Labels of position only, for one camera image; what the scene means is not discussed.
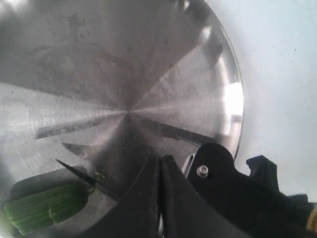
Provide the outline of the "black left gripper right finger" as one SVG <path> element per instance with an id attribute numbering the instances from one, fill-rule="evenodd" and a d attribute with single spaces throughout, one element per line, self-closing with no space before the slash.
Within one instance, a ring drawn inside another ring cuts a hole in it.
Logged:
<path id="1" fill-rule="evenodd" d="M 248 238 L 185 179 L 171 155 L 160 159 L 160 211 L 165 238 Z"/>

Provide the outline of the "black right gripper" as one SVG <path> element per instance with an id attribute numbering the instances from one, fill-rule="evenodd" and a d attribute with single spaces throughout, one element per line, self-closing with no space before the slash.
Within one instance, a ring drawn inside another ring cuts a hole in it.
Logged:
<path id="1" fill-rule="evenodd" d="M 306 194 L 283 194 L 277 166 L 265 156 L 247 165 L 248 176 L 237 171 L 225 147 L 208 143 L 189 157 L 184 175 L 213 209 L 253 238 L 315 238 L 317 204 Z"/>

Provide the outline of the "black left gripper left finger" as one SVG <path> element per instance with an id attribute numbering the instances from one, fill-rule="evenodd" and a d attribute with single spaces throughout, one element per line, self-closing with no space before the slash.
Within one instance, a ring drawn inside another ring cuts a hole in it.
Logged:
<path id="1" fill-rule="evenodd" d="M 157 238 L 160 218 L 160 160 L 149 157 L 123 198 L 82 238 Z"/>

